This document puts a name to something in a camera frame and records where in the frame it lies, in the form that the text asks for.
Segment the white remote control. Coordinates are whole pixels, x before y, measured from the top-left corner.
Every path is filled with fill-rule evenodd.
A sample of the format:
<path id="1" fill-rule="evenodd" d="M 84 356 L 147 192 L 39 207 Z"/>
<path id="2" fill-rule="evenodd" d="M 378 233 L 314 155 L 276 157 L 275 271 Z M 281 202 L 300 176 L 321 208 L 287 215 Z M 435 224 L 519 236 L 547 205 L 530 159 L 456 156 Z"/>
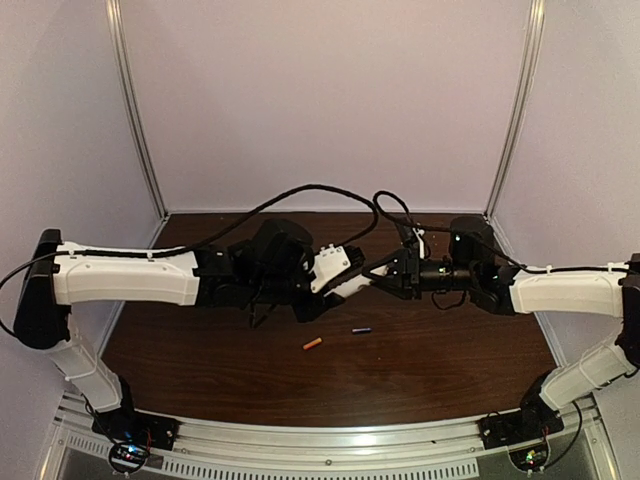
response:
<path id="1" fill-rule="evenodd" d="M 347 299 L 366 287 L 372 286 L 376 282 L 377 277 L 383 277 L 387 273 L 388 267 L 386 265 L 376 267 L 372 273 L 366 271 L 360 271 L 354 273 L 349 278 L 341 280 L 337 286 L 331 288 L 325 297 L 337 296 L 341 299 Z"/>

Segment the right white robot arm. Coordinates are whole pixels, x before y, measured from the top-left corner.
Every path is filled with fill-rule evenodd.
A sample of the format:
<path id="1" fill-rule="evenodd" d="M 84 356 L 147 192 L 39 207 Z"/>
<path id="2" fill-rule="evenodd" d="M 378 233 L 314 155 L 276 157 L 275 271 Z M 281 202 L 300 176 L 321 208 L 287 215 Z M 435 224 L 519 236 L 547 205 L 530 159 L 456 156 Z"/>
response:
<path id="1" fill-rule="evenodd" d="M 360 282 L 400 299 L 461 292 L 478 308 L 512 316 L 569 312 L 617 318 L 622 327 L 567 366 L 542 374 L 520 403 L 523 424 L 543 426 L 574 400 L 639 370 L 639 258 L 596 267 L 527 267 L 494 244 L 492 227 L 477 217 L 451 221 L 449 254 L 425 258 L 421 228 L 401 223 L 403 246 L 366 267 Z"/>

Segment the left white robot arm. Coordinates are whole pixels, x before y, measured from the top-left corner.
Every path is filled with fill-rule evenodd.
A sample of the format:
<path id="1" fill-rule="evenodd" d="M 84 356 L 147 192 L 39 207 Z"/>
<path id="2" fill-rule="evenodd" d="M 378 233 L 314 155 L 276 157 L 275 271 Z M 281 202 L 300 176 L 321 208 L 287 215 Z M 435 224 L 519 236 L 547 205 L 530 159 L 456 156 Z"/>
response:
<path id="1" fill-rule="evenodd" d="M 197 308 L 293 308 L 310 321 L 328 307 L 322 290 L 353 264 L 347 249 L 315 252 L 300 225 L 270 219 L 249 240 L 169 250 L 96 250 L 43 232 L 24 267 L 13 334 L 50 353 L 86 398 L 96 422 L 132 432 L 142 420 L 127 382 L 97 358 L 69 323 L 71 307 L 93 301 L 160 302 Z"/>

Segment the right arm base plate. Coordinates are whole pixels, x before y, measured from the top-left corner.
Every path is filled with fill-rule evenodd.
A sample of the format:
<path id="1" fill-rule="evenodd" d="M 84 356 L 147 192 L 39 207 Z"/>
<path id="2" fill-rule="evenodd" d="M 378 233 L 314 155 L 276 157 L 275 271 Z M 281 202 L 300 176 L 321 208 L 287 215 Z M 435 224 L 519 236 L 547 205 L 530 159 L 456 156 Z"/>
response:
<path id="1" fill-rule="evenodd" d="M 547 408 L 491 412 L 480 418 L 477 425 L 486 450 L 542 439 L 564 429 L 560 416 Z"/>

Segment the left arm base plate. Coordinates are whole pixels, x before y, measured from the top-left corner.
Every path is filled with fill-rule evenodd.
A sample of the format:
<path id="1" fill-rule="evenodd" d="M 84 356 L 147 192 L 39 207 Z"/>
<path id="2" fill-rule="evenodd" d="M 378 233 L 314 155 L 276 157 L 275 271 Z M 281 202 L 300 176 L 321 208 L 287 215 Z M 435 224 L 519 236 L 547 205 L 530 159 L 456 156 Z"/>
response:
<path id="1" fill-rule="evenodd" d="M 92 431 L 108 439 L 171 451 L 179 429 L 177 419 L 124 409 L 96 413 Z"/>

